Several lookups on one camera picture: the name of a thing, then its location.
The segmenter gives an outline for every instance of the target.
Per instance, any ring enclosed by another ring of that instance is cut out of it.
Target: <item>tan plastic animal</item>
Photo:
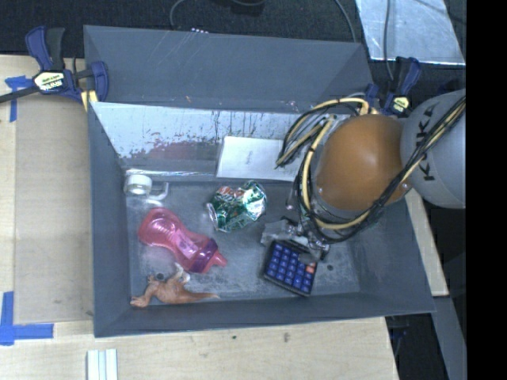
[[[176,273],[166,281],[156,280],[153,275],[148,277],[148,286],[140,297],[132,297],[132,306],[146,307],[151,297],[158,298],[167,304],[186,304],[196,302],[203,298],[219,298],[215,293],[192,293],[184,288],[189,282],[190,275],[183,270],[183,267],[176,263]]]

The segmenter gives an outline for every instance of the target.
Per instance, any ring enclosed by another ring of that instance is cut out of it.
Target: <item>plastic bottle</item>
[[[206,273],[214,264],[227,264],[214,239],[188,230],[172,211],[164,207],[148,212],[138,229],[138,236],[145,245],[169,249],[187,272]]]

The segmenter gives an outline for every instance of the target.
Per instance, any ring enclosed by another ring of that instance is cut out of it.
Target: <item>clear plastic bottle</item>
[[[176,214],[164,207],[148,212],[138,236],[145,245],[169,249],[187,272],[206,273],[214,264],[227,264],[214,239],[188,230]]]

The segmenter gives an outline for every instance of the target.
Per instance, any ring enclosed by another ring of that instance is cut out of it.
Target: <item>green can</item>
[[[216,230],[231,232],[257,221],[266,212],[268,198],[254,180],[240,188],[220,187],[206,204]]]

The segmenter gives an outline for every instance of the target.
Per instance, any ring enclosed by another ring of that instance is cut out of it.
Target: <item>black calculator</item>
[[[299,260],[309,253],[301,245],[289,241],[273,241],[268,247],[263,276],[298,295],[310,295],[314,285],[317,263],[305,264]]]

